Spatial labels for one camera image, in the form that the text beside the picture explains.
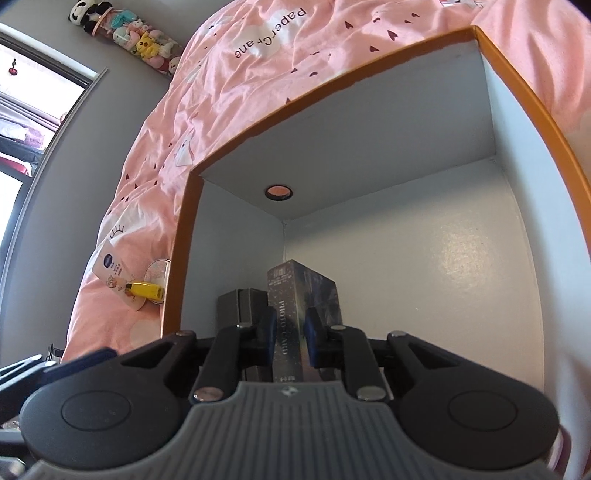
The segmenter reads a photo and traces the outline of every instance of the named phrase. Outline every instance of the yellow tube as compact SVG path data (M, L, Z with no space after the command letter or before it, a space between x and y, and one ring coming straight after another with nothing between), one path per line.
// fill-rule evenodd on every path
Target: yellow tube
M160 285L144 281L134 281L126 285L126 289L133 295L148 300L160 301L164 299L164 289Z

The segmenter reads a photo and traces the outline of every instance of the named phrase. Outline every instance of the panda plush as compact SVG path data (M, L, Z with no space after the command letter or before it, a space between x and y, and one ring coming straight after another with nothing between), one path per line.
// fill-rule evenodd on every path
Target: panda plush
M95 0L82 0L76 2L68 20L74 25L81 25L86 33L92 35L96 22L113 5L110 2L98 3Z

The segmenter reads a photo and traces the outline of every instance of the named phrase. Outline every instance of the hanging ornament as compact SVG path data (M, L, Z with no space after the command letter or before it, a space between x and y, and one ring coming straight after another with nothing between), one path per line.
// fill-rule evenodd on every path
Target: hanging ornament
M12 60L12 68L11 69L8 69L8 73L10 75L16 75L18 73L18 70L15 68L16 64L17 64L17 60L16 59L13 59Z

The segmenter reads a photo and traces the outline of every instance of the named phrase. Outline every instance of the window frame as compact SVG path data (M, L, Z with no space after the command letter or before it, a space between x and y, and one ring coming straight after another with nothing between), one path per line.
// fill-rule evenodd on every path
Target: window frame
M0 304L2 303L2 293L4 292L4 285L7 279L7 270L10 263L12 252L14 251L15 237L18 235L18 231L22 224L22 218L27 209L29 202L31 201L33 190L35 185L39 181L39 177L43 173L47 165L47 160L51 157L53 150L56 147L57 142L61 138L63 131L67 128L74 113L80 108L82 102L88 97L93 87L105 74L106 69L100 73L94 73L94 77L87 76L81 72L78 72L69 66L63 64L57 59L54 59L43 52L37 50L35 47L26 44L21 40L17 40L11 37L7 33L0 30L0 44L14 50L21 55L28 57L29 59L37 62L38 64L56 72L62 77L70 80L72 83L81 86L84 90L78 97L76 103L70 108L64 121L57 127L55 134L43 152L41 161L39 162L37 169L32 177L28 177L25 174L20 173L6 165L0 164L0 171L15 178L22 182L21 188L17 194L14 205L12 206L12 213L10 215L6 230L2 238L0 238Z

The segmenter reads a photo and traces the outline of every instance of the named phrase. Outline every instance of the bed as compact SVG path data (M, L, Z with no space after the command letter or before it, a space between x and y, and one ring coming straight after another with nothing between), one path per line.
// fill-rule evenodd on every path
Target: bed
M125 161L96 251L109 239L137 277L159 258L172 258L176 271L175 251L188 254L201 195L198 186L187 184L192 169L319 86L470 26L481 28L525 79L591 174L591 29L566 1L236 0L187 45L169 91ZM183 208L191 203L195 208ZM179 235L185 224L188 233ZM147 303L135 312L96 278L92 261L74 305L64 359L101 346L123 353L180 327L186 267L174 274L181 287L169 289L164 307Z

